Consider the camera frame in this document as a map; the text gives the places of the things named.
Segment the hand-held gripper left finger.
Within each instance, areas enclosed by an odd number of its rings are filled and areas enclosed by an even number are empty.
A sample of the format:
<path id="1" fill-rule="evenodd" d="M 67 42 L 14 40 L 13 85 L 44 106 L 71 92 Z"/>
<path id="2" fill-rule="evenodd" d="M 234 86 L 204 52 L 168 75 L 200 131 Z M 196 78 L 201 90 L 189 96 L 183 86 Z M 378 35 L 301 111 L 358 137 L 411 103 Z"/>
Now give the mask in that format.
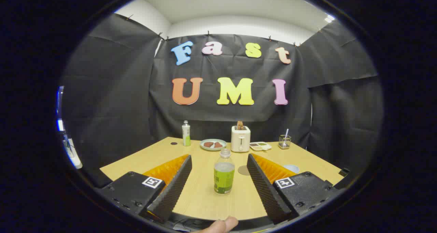
<path id="1" fill-rule="evenodd" d="M 166 222 L 192 170 L 192 157 L 185 154 L 143 174 L 129 171 L 99 190 L 119 209 L 145 219 Z"/>

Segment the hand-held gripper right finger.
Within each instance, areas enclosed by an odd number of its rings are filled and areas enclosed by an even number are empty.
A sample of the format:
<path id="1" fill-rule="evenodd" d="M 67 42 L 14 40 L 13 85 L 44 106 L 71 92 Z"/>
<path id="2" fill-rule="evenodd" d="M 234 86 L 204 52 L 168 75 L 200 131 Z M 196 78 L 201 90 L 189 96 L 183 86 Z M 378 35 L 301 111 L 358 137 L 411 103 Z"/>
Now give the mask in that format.
<path id="1" fill-rule="evenodd" d="M 256 154 L 249 154 L 247 169 L 269 219 L 278 224 L 315 210 L 337 196 L 331 182 L 306 171 L 294 174 Z"/>

